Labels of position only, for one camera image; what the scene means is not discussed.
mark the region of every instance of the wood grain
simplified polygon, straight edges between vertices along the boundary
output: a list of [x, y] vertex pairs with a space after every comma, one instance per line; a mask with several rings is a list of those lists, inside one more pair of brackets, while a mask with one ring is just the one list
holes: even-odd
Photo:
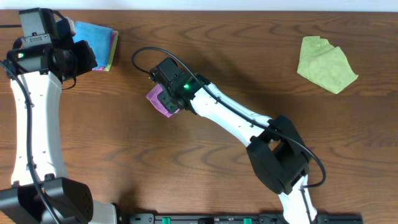
[[[254, 175], [243, 145], [218, 125], [182, 111], [167, 119], [145, 99], [153, 87], [131, 65], [139, 47], [178, 55], [192, 70], [258, 113], [284, 114], [325, 164], [311, 190], [330, 213], [366, 223], [398, 219], [398, 14], [357, 12], [62, 11], [120, 33], [111, 72], [90, 72], [60, 102], [63, 158], [70, 178], [96, 200], [131, 212], [257, 213], [281, 210]], [[19, 24], [0, 11], [1, 24]], [[2, 29], [5, 56], [21, 29]], [[301, 41], [320, 35], [340, 46], [359, 78], [339, 95], [296, 73]], [[143, 52], [150, 69], [165, 55]], [[0, 72], [0, 188], [10, 187], [16, 112]], [[310, 181], [320, 178], [310, 165]], [[9, 223], [0, 216], [0, 222]]]

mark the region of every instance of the cable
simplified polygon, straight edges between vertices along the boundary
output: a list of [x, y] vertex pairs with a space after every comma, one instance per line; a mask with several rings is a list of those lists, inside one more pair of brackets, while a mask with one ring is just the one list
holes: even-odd
[[22, 47], [22, 38], [24, 37], [19, 37], [18, 39], [16, 39], [12, 45], [12, 49], [20, 49], [20, 47]]
[[29, 94], [27, 93], [25, 87], [21, 83], [21, 81], [17, 78], [16, 74], [2, 61], [0, 61], [0, 65], [4, 67], [4, 69], [11, 74], [13, 79], [17, 82], [19, 88], [21, 88], [22, 94], [25, 97], [25, 105], [26, 105], [26, 115], [27, 115], [27, 125], [26, 125], [26, 155], [27, 155], [27, 166], [29, 168], [30, 176], [32, 177], [33, 184], [36, 188], [36, 191], [43, 201], [46, 209], [50, 212], [52, 218], [55, 220], [56, 224], [61, 224], [61, 221], [57, 214], [54, 212], [52, 205], [45, 198], [45, 195], [40, 187], [39, 181], [37, 180], [35, 168], [33, 165], [33, 156], [32, 156], [32, 102], [30, 100]]
[[309, 222], [311, 224], [312, 223], [311, 213], [310, 213], [310, 208], [308, 206], [307, 198], [305, 197], [305, 190], [303, 188], [301, 188], [299, 191], [301, 191], [301, 195], [302, 195], [303, 200], [304, 200], [304, 205], [305, 205], [306, 213], [307, 213], [307, 216], [308, 216], [308, 220], [309, 220]]
[[18, 28], [22, 27], [21, 25], [0, 25], [0, 28]]
[[73, 81], [74, 81], [74, 83], [73, 83], [72, 86], [70, 86], [70, 87], [68, 87], [68, 88], [64, 88], [64, 89], [62, 89], [62, 91], [63, 91], [63, 90], [70, 90], [71, 88], [75, 87], [76, 81], [77, 81], [76, 77], [73, 77]]
[[62, 20], [66, 20], [66, 18], [57, 10], [52, 10], [50, 9], [50, 12], [54, 13], [55, 15], [57, 15], [59, 18], [61, 18]]
[[282, 134], [282, 133], [279, 133], [279, 132], [277, 132], [277, 131], [275, 131], [275, 130], [269, 128], [269, 127], [266, 127], [266, 126], [264, 126], [264, 125], [262, 125], [262, 124], [257, 123], [255, 120], [253, 120], [253, 119], [251, 119], [251, 118], [248, 118], [247, 116], [245, 116], [244, 114], [240, 113], [238, 110], [236, 110], [235, 108], [233, 108], [233, 107], [230, 106], [229, 104], [227, 104], [227, 103], [225, 103], [224, 101], [222, 101], [220, 97], [217, 97], [213, 92], [211, 92], [209, 89], [207, 89], [207, 87], [205, 87], [204, 84], [202, 84], [202, 82], [199, 81], [199, 79], [193, 74], [193, 72], [192, 72], [192, 71], [191, 71], [191, 70], [190, 70], [178, 57], [176, 57], [174, 54], [172, 54], [172, 53], [170, 53], [170, 52], [168, 52], [167, 50], [164, 50], [164, 49], [162, 49], [162, 48], [158, 48], [158, 47], [143, 47], [143, 48], [138, 49], [137, 51], [135, 51], [135, 52], [133, 53], [133, 55], [131, 56], [131, 62], [132, 62], [132, 64], [135, 66], [136, 69], [138, 69], [138, 70], [140, 70], [140, 71], [142, 71], [142, 72], [145, 72], [145, 73], [151, 75], [150, 72], [148, 72], [148, 71], [146, 71], [146, 70], [141, 69], [140, 67], [138, 67], [138, 66], [136, 65], [135, 61], [134, 61], [134, 58], [136, 57], [136, 55], [137, 55], [139, 52], [142, 52], [142, 51], [144, 51], [144, 50], [156, 50], [156, 51], [163, 52], [163, 53], [167, 54], [168, 56], [172, 57], [172, 58], [173, 58], [174, 60], [176, 60], [183, 68], [185, 68], [186, 71], [199, 83], [199, 85], [200, 85], [211, 97], [213, 97], [218, 103], [220, 103], [221, 105], [225, 106], [227, 109], [231, 110], [233, 113], [237, 114], [237, 115], [240, 116], [242, 119], [244, 119], [245, 121], [251, 123], [252, 125], [255, 125], [255, 126], [257, 126], [257, 127], [259, 127], [259, 128], [262, 128], [262, 129], [264, 129], [264, 130], [266, 130], [266, 131], [268, 131], [268, 132], [270, 132], [270, 133], [272, 133], [272, 134], [275, 134], [276, 136], [279, 136], [280, 138], [282, 138], [282, 139], [284, 139], [284, 140], [286, 140], [286, 141], [293, 142], [294, 144], [296, 144], [296, 145], [300, 146], [302, 149], [304, 149], [307, 153], [309, 153], [310, 156], [315, 160], [315, 162], [317, 162], [319, 168], [320, 168], [321, 171], [322, 171], [322, 180], [319, 181], [319, 182], [316, 183], [316, 184], [304, 185], [304, 186], [302, 186], [303, 189], [304, 189], [304, 188], [308, 188], [308, 189], [309, 189], [309, 188], [319, 187], [319, 186], [321, 186], [321, 185], [323, 185], [323, 184], [325, 183], [325, 181], [326, 181], [326, 170], [325, 170], [325, 167], [323, 166], [321, 160], [319, 160], [319, 158], [318, 158], [309, 148], [305, 147], [304, 145], [300, 144], [300, 143], [297, 142], [296, 140], [294, 140], [294, 139], [292, 139], [292, 138], [290, 138], [290, 137], [288, 137], [288, 136], [286, 136], [286, 135], [284, 135], [284, 134]]

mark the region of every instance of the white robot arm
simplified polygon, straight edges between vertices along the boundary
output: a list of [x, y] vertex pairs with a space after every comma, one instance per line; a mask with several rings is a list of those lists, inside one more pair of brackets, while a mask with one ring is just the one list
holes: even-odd
[[0, 191], [0, 209], [16, 223], [117, 224], [114, 205], [94, 202], [87, 185], [67, 179], [60, 145], [62, 82], [95, 67], [94, 53], [86, 41], [73, 42], [73, 23], [59, 12], [36, 8], [19, 15], [25, 37], [14, 46], [23, 48], [0, 61], [17, 110], [12, 187]]
[[[236, 110], [241, 111], [251, 120], [257, 121], [264, 126], [269, 126], [268, 121], [271, 119], [270, 117], [248, 110], [244, 106], [233, 101], [231, 98], [228, 98], [212, 83], [206, 87], [219, 97], [220, 100], [234, 107]], [[195, 97], [191, 101], [191, 104], [198, 115], [206, 117], [219, 124], [221, 127], [225, 128], [225, 130], [237, 137], [246, 147], [250, 145], [250, 139], [253, 136], [259, 136], [264, 132], [264, 129], [252, 125], [236, 113], [218, 103], [202, 88], [195, 93]], [[312, 206], [308, 189], [302, 189], [302, 186], [307, 185], [307, 180], [308, 174], [301, 177], [295, 183], [291, 193], [281, 193], [278, 195], [284, 208], [284, 218], [290, 224], [310, 223], [307, 210], [310, 212], [311, 221], [314, 220], [317, 215], [317, 210]], [[308, 209], [304, 202], [302, 190], [305, 191]]]
[[[142, 70], [134, 63], [135, 55], [142, 50], [158, 50], [168, 54], [182, 64], [190, 75], [181, 71], [171, 58], [166, 58], [150, 72]], [[177, 57], [163, 49], [156, 47], [139, 49], [133, 54], [132, 63], [139, 70], [148, 73], [154, 82], [159, 82], [163, 92], [158, 99], [169, 113], [173, 113], [177, 108], [190, 110], [219, 124], [247, 147], [257, 177], [279, 195], [284, 208], [285, 221], [290, 224], [306, 224], [314, 221], [317, 210], [313, 207], [306, 188], [308, 161], [311, 157], [307, 151], [301, 151], [290, 140], [287, 141], [291, 138], [279, 138], [283, 142], [278, 146], [278, 150], [275, 150], [277, 152], [272, 152], [268, 148], [273, 138], [282, 134], [278, 131], [283, 128], [288, 129], [287, 133], [295, 137], [296, 144], [300, 144], [298, 141], [302, 142], [287, 118], [278, 118], [274, 122], [268, 116], [245, 108], [224, 95], [206, 78], [194, 75]], [[280, 127], [276, 125], [278, 122], [283, 122]]]

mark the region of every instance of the green cloth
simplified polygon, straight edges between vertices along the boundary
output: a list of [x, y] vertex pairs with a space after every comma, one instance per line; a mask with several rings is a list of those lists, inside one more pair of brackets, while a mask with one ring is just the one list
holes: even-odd
[[113, 40], [113, 43], [112, 43], [112, 49], [111, 49], [111, 53], [109, 54], [108, 65], [104, 69], [104, 71], [106, 71], [106, 72], [111, 70], [113, 57], [114, 57], [114, 51], [116, 50], [116, 43], [118, 42], [118, 37], [119, 37], [119, 32], [118, 31], [114, 30], [113, 32], [116, 33], [116, 36], [114, 37], [114, 40]]
[[303, 38], [297, 73], [334, 94], [358, 78], [343, 51], [317, 36]]

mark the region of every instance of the pink cloth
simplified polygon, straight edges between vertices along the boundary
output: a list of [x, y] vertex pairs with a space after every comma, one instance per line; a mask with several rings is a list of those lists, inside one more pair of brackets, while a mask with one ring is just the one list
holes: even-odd
[[157, 84], [146, 96], [146, 98], [154, 105], [154, 107], [161, 112], [164, 116], [166, 117], [171, 117], [173, 114], [177, 113], [180, 111], [180, 109], [176, 110], [174, 113], [170, 114], [167, 109], [162, 105], [162, 102], [159, 101], [157, 96], [161, 94], [163, 91], [162, 87], [160, 87], [159, 84]]

